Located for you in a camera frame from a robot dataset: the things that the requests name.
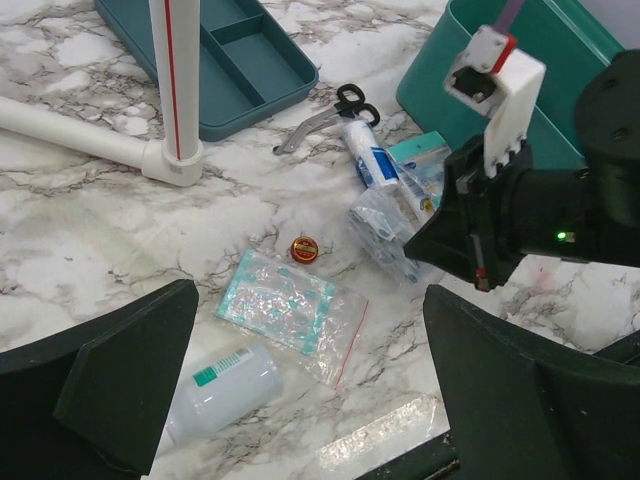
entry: bottle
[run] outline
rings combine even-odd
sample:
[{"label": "bottle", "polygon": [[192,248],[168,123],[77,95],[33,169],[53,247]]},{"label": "bottle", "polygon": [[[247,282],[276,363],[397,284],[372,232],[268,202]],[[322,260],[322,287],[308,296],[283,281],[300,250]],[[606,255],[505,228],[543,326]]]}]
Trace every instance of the bottle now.
[{"label": "bottle", "polygon": [[282,376],[264,345],[218,360],[178,384],[156,458],[194,438],[212,438],[282,389]]}]

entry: red line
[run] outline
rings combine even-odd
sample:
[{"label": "red line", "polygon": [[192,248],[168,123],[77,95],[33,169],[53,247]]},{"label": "red line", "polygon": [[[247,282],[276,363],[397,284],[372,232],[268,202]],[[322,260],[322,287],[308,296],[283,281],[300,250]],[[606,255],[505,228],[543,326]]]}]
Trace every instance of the red line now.
[{"label": "red line", "polygon": [[167,21],[167,42],[169,43],[169,70],[171,72],[171,96],[173,97],[173,123],[176,129],[176,153],[178,160],[182,160],[180,154],[180,127],[178,125],[178,94],[176,92],[176,69],[173,62],[173,34],[171,28],[171,0],[164,0],[164,11]]},{"label": "red line", "polygon": [[356,330],[356,333],[353,335],[353,338],[351,339],[351,343],[349,344],[349,350],[347,350],[347,356],[344,357],[344,362],[342,362],[342,368],[340,369],[340,376],[338,377],[338,381],[336,382],[333,388],[338,388],[338,385],[340,385],[340,381],[342,380],[342,375],[344,375],[344,367],[347,365],[347,361],[351,356],[351,350],[353,349],[353,344],[356,342],[356,337],[358,336],[358,333],[362,328],[362,323],[364,322],[364,318],[367,316],[368,308],[369,308],[369,302],[367,301],[367,304],[364,306],[364,312],[362,312],[362,318],[360,319],[360,323],[358,324],[358,329]]}]

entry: purple strip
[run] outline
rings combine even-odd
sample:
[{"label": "purple strip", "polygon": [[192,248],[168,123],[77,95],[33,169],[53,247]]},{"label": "purple strip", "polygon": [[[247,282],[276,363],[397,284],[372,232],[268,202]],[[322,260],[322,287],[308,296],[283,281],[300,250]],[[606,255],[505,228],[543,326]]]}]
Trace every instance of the purple strip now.
[{"label": "purple strip", "polygon": [[527,0],[507,0],[507,4],[504,6],[504,9],[502,9],[502,13],[493,25],[493,29],[503,35],[509,33],[511,24],[520,13],[520,10],[526,1]]}]

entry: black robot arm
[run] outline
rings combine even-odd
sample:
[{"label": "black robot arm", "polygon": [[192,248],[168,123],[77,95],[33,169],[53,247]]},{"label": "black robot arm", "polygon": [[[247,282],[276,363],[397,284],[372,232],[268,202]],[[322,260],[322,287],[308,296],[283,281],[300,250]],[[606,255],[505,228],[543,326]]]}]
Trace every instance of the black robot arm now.
[{"label": "black robot arm", "polygon": [[488,178],[483,137],[469,140],[445,161],[441,206],[406,244],[407,257],[484,291],[504,285],[528,254],[640,267],[638,85],[632,50],[583,91],[574,120],[584,170],[534,170],[523,141]]}]

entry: scissors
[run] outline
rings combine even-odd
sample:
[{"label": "scissors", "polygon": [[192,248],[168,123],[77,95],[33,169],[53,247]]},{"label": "scissors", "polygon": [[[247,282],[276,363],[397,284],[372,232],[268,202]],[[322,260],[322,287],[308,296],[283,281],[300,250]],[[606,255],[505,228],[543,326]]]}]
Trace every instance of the scissors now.
[{"label": "scissors", "polygon": [[362,112],[368,112],[373,117],[370,126],[375,127],[380,123],[380,112],[373,105],[365,103],[366,98],[360,87],[348,83],[339,87],[337,93],[338,103],[302,122],[285,143],[273,149],[273,153],[282,155],[295,152],[307,135],[335,125],[340,117],[356,118]]}]

